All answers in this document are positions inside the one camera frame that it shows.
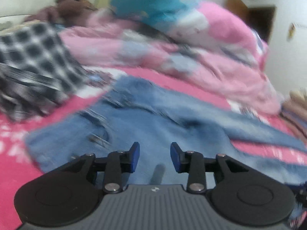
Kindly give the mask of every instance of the gray ribbed panel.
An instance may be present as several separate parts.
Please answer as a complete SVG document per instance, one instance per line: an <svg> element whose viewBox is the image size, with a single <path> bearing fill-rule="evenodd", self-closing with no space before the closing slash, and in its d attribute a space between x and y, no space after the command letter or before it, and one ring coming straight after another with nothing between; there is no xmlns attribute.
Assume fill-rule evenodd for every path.
<svg viewBox="0 0 307 230"><path fill-rule="evenodd" d="M243 227L219 216L205 197L186 193L181 185L129 185L107 195L89 217L60 228L29 224L20 230L289 230L283 224Z"/></svg>

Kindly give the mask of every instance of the black round disc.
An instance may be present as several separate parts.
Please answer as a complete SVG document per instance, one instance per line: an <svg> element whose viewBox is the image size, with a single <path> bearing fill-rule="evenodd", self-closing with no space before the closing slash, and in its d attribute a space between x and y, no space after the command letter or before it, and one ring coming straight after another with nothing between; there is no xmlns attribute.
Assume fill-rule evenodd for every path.
<svg viewBox="0 0 307 230"><path fill-rule="evenodd" d="M236 173L212 190L215 209L230 221L246 226L268 226L285 220L295 199L285 185L266 176Z"/></svg>
<svg viewBox="0 0 307 230"><path fill-rule="evenodd" d="M98 190L76 173L61 172L22 186L14 204L22 221L59 227L89 215L98 203Z"/></svg>

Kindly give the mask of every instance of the brown wooden door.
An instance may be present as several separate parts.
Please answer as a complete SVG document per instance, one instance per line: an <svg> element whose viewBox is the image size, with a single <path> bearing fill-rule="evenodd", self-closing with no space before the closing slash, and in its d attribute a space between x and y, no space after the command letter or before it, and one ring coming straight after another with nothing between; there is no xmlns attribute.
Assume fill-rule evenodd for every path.
<svg viewBox="0 0 307 230"><path fill-rule="evenodd" d="M248 7L244 4L244 2L242 2L242 0L226 0L224 7L242 19L242 21L247 22Z"/></svg>

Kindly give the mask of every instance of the brown folded cloth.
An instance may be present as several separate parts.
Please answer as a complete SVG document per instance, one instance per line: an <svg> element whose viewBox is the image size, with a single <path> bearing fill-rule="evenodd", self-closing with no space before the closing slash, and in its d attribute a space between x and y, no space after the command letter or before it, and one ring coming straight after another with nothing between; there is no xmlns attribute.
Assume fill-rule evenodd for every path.
<svg viewBox="0 0 307 230"><path fill-rule="evenodd" d="M305 100L305 97L300 92L291 91L290 98L293 102L307 110L307 100Z"/></svg>
<svg viewBox="0 0 307 230"><path fill-rule="evenodd" d="M292 124L283 116L281 117L281 119L284 121L286 126L293 132L294 136L300 139L304 144L307 144L307 137L305 137L304 134L294 124Z"/></svg>
<svg viewBox="0 0 307 230"><path fill-rule="evenodd" d="M293 123L297 127L297 129L299 129L304 134L304 136L307 137L307 129L303 127L296 119L294 119L291 114L281 112L281 115L287 120L289 120L291 123Z"/></svg>
<svg viewBox="0 0 307 230"><path fill-rule="evenodd" d="M287 100L282 104L282 108L292 113L295 113L302 120L307 121L307 109L300 106L300 104L297 104L292 100Z"/></svg>

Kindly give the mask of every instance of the black cloth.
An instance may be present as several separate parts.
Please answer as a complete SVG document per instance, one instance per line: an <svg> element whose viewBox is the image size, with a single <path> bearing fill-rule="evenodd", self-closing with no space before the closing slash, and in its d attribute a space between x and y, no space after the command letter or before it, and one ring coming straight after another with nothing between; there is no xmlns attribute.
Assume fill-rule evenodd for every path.
<svg viewBox="0 0 307 230"><path fill-rule="evenodd" d="M49 114L86 79L51 24L0 37L0 110L13 121Z"/></svg>

